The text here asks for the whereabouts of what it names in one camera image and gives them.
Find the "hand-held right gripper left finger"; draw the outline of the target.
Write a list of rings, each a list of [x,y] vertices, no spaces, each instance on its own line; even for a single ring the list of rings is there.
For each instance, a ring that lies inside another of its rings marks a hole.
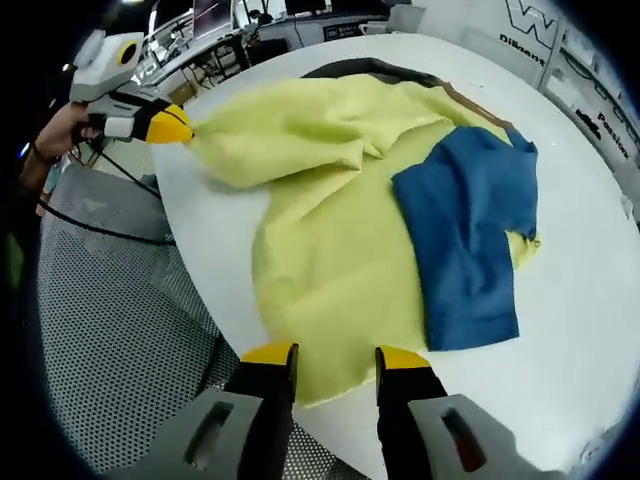
[[[184,460],[212,479],[280,479],[293,431],[299,345],[245,353],[190,440]]]

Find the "person's left hand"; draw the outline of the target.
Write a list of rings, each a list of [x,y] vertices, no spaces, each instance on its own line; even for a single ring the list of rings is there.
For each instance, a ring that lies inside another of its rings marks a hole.
[[[38,157],[49,164],[72,149],[76,139],[88,140],[97,137],[100,131],[89,126],[87,107],[69,103],[60,108],[34,142]]]

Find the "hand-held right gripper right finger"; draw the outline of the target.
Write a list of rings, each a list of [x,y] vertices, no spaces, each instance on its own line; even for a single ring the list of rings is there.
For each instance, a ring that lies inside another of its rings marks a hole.
[[[449,395],[431,364],[375,349],[377,433],[389,475],[537,475],[514,434],[467,397]]]

